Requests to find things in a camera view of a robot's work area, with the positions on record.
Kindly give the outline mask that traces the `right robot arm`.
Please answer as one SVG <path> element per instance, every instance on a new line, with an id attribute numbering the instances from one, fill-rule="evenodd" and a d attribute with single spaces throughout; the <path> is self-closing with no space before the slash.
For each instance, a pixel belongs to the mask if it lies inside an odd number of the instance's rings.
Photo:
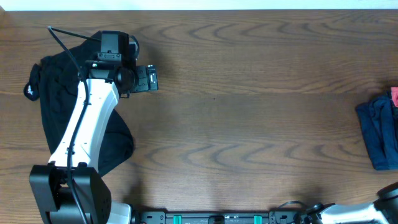
<path id="1" fill-rule="evenodd" d="M 316 204 L 297 215 L 299 224 L 397 224 L 397 183 L 377 192 L 373 202 L 355 205 Z"/>

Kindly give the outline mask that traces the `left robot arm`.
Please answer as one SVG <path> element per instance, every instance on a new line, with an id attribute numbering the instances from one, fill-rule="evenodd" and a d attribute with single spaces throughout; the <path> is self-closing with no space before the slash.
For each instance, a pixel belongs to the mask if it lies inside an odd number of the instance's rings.
<path id="1" fill-rule="evenodd" d="M 134 36 L 102 30 L 33 66 L 24 92 L 40 100 L 51 155 L 29 183 L 44 223 L 141 222 L 103 181 L 134 152 L 119 100 L 159 88 L 156 68 L 137 65 L 139 52 Z"/>

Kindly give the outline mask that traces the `red orange t-shirt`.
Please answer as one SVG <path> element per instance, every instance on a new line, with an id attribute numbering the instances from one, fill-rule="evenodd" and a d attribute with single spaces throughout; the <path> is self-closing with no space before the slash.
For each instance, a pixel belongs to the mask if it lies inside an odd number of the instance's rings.
<path id="1" fill-rule="evenodd" d="M 391 100 L 394 106 L 398 107 L 398 87 L 391 87 Z"/>

